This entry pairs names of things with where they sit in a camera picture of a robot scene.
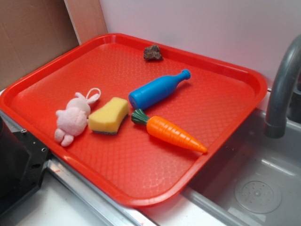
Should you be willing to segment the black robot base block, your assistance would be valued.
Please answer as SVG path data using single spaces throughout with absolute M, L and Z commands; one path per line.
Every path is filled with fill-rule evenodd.
M 49 148 L 32 133 L 12 132 L 0 120 L 0 216 L 36 193 L 48 164 Z

